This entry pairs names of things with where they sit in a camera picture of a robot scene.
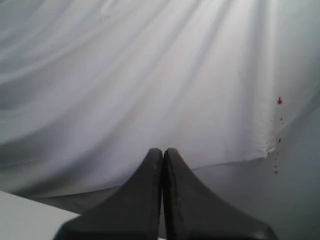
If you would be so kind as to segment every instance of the black object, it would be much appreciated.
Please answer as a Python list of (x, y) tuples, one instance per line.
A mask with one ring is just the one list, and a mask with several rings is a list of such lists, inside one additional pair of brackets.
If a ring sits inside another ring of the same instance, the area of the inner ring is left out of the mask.
[(157, 240), (163, 156), (148, 151), (134, 175), (110, 198), (66, 222), (55, 240)]
[(164, 154), (163, 204), (168, 240), (277, 240), (267, 224), (237, 210), (211, 192), (179, 152)]

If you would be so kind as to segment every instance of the white cloth backdrop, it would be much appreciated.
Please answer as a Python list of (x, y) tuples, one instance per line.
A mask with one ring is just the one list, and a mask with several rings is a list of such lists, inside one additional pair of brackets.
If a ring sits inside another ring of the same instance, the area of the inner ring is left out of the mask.
[(117, 186), (152, 147), (265, 158), (319, 92), (319, 26), (317, 0), (2, 1), (0, 188)]

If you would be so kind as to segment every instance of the white fabric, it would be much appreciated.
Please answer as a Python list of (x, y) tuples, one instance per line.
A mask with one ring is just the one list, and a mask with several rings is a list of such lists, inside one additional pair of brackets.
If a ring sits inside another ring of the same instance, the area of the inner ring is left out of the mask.
[(319, 91), (319, 16), (312, 0), (4, 1), (1, 189), (113, 187), (151, 147), (191, 168), (266, 157)]

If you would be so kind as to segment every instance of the draped sheet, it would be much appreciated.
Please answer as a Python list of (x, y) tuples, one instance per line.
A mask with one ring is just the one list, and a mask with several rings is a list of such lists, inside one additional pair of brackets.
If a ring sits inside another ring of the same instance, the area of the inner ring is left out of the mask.
[(118, 186), (152, 147), (193, 169), (265, 158), (319, 92), (319, 14), (312, 0), (1, 2), (0, 188)]

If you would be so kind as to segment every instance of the white table surface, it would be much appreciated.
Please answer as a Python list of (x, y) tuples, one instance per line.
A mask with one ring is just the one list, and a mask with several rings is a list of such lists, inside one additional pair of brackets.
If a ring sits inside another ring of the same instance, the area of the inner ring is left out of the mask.
[(52, 240), (59, 227), (76, 216), (0, 191), (0, 240)]

